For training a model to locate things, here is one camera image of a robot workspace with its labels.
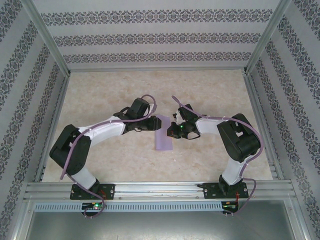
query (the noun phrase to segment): black bracket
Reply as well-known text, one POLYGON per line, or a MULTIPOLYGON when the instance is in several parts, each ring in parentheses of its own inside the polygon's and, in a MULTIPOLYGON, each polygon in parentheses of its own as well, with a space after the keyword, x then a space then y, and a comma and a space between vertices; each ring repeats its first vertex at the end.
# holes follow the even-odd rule
MULTIPOLYGON (((219 188, 218 182, 206 182, 203 184, 198 184, 198 188, 203 189, 203 196, 204 199, 235 199, 236 195, 234 192, 227 193, 226 195, 219 188)), ((239 199, 247 199, 249 197, 247 184, 242 182, 239 184, 238 188, 236 189, 238 193, 239 199)))
MULTIPOLYGON (((113 200, 115 196, 114 184, 100 183, 97 191, 97 195, 101 196, 105 200, 113 200)), ((71 200, 99 200, 96 196, 87 193, 82 190, 77 184, 73 184, 70 193, 71 200)))

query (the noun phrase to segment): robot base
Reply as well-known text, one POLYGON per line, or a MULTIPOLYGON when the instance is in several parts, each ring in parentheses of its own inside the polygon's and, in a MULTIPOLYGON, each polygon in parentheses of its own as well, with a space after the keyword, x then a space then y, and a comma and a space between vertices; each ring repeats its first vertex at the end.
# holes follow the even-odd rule
POLYGON ((238 193, 239 199, 249 197, 247 185, 244 182, 239 183, 236 189, 227 192, 226 195, 220 190, 218 182, 206 182, 197 186, 203 189, 205 199, 235 199, 237 197, 236 193, 238 193))
MULTIPOLYGON (((113 200, 115 195, 115 185, 100 183, 97 193, 105 200, 113 200)), ((73 184, 70 193, 71 200, 98 200, 99 198, 82 190, 77 184, 73 184)))

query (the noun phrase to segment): robotic arm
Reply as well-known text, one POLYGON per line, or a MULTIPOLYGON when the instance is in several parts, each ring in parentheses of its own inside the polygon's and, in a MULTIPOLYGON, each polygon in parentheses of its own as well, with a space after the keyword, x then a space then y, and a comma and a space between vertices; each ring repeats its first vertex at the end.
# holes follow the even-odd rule
MULTIPOLYGON (((186 107, 193 110, 190 104, 187 104, 186 107)), ((218 186, 224 196, 234 196, 243 180, 244 165, 261 147, 255 133, 238 122, 200 117, 182 106, 173 116, 176 122, 172 122, 167 130, 169 137, 193 140, 205 133, 220 134, 230 158, 226 169, 219 177, 218 186), (188 138, 190 133, 195 133, 197 137, 188 138)), ((234 115, 232 118, 250 125, 249 121, 241 113, 234 115)))
POLYGON ((155 131, 160 129, 161 120, 155 116, 139 120, 152 112, 153 107, 154 104, 150 104, 142 98, 137 98, 131 107, 125 107, 120 112, 101 122, 109 122, 107 124, 101 124, 95 128, 93 126, 99 125, 98 123, 84 127, 75 127, 70 124, 63 129, 49 155, 61 168, 64 168, 75 139, 89 129, 77 141, 66 168, 66 173, 85 189, 97 193, 100 183, 85 166, 90 147, 108 138, 120 136, 132 130, 155 131))

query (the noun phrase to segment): marble-patterned surface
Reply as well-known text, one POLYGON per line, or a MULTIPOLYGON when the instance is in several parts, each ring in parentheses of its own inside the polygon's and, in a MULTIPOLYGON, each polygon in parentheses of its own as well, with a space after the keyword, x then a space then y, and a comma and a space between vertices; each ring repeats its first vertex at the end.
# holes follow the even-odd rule
MULTIPOLYGON (((71 74, 54 140, 66 125, 103 121, 144 94, 155 97, 156 114, 172 120, 179 107, 171 98, 175 95, 202 114, 243 113, 257 128, 240 70, 88 72, 71 74)), ((156 151, 154 132, 131 131, 92 147, 86 166, 101 182, 216 181, 228 158, 219 135, 173 139, 173 151, 156 151)), ((48 159, 43 181, 59 181, 61 171, 48 159)), ((250 163, 244 177, 272 179, 265 153, 250 163)))

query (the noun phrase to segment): patterned wallpaper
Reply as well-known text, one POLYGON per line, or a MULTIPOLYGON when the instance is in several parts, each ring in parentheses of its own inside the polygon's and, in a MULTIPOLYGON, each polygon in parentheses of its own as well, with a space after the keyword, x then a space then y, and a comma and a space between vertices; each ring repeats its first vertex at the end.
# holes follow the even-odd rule
POLYGON ((279 0, 34 2, 76 70, 245 67, 279 0))
POLYGON ((320 239, 319 3, 294 0, 251 73, 282 171, 320 239))
POLYGON ((19 0, 0 0, 0 240, 35 179, 65 77, 19 0))

